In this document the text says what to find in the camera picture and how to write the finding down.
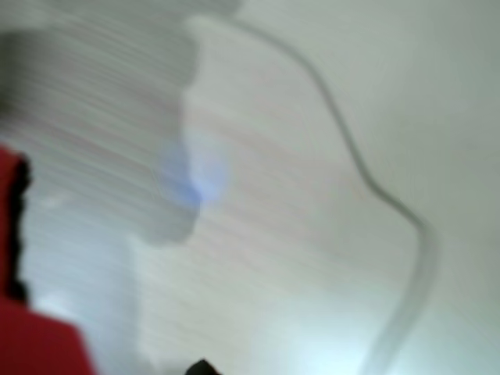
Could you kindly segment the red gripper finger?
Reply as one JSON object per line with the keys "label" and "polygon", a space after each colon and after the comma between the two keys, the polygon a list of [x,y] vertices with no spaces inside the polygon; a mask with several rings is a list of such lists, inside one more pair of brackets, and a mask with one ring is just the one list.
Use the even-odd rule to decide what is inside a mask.
{"label": "red gripper finger", "polygon": [[34,312],[20,279],[21,223],[30,164],[1,147],[1,373],[95,374],[79,331]]}

